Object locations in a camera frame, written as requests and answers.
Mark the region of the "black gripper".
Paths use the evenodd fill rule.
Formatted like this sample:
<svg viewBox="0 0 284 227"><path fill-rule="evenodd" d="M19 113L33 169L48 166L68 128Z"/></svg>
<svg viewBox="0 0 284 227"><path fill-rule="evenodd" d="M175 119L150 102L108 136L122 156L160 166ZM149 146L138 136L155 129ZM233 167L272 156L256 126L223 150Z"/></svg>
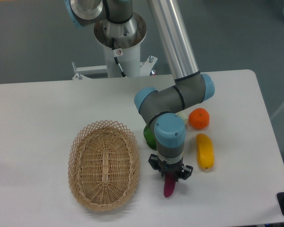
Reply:
<svg viewBox="0 0 284 227"><path fill-rule="evenodd" d="M166 161L161 161L157 155L151 154L148 160L153 170L156 170L160 173L161 177L164 177L166 173L172 173L176 176L176 182L179 179L186 180L188 179L193 172L193 167L183 165L183 159L180 161L168 164Z"/></svg>

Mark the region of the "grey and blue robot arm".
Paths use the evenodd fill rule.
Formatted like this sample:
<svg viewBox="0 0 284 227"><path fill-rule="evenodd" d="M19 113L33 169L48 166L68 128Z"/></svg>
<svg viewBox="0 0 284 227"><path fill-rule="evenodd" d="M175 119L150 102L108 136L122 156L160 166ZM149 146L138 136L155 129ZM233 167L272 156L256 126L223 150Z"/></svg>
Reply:
<svg viewBox="0 0 284 227"><path fill-rule="evenodd" d="M140 45L147 28L143 18L133 11L132 1L67 0L65 5L74 25L94 25L110 78L142 75ZM162 91L143 88L135 95L134 104L156 140L157 154L149 158L151 167L162 176L170 174L185 180L193 168L183 164L186 130L177 113L211 98L215 86L198 68L178 2L150 0L148 5L175 84Z"/></svg>

